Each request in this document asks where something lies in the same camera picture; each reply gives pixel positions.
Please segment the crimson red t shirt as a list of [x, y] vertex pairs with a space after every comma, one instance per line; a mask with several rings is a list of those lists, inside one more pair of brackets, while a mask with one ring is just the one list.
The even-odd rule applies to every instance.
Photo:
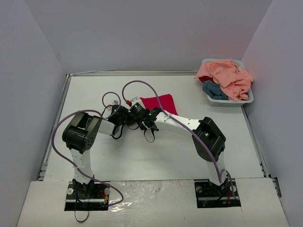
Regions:
[[[149, 97], [149, 98], [140, 98], [145, 108], [149, 109], [150, 111], [157, 107], [160, 108], [158, 103], [157, 97]], [[160, 103], [163, 109], [171, 114], [178, 115], [173, 97], [171, 94], [165, 94], [159, 96]]]

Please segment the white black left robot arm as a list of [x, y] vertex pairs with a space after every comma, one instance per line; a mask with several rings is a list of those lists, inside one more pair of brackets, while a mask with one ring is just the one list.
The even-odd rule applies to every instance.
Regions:
[[128, 109], [118, 105], [111, 106], [107, 112], [110, 113], [107, 120], [86, 112], [77, 113], [62, 134], [62, 140], [71, 152], [73, 163], [77, 166], [73, 185], [78, 187], [78, 192], [85, 198], [93, 196], [95, 192], [90, 149], [97, 135], [101, 133], [119, 139], [128, 116]]

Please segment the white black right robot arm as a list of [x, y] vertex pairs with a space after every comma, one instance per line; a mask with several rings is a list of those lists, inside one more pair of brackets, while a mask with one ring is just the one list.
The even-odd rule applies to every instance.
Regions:
[[223, 158], [226, 137], [211, 118], [190, 119], [157, 107], [149, 110], [139, 103], [131, 106], [129, 111], [143, 131], [150, 129], [155, 132], [160, 124], [167, 124], [190, 133], [197, 154], [207, 163], [211, 192], [221, 195], [227, 190]]

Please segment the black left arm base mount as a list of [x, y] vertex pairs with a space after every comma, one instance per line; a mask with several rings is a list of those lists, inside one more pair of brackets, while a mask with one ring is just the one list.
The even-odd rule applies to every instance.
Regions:
[[107, 186], [96, 183], [89, 194], [85, 194], [69, 182], [64, 211], [107, 211], [110, 190]]

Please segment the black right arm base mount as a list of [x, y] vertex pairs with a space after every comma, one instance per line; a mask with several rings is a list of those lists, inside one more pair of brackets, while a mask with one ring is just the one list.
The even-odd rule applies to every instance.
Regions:
[[209, 180], [197, 180], [194, 181], [194, 187], [199, 209], [241, 207], [235, 179], [232, 179], [232, 185], [226, 179], [222, 186], [217, 186]]

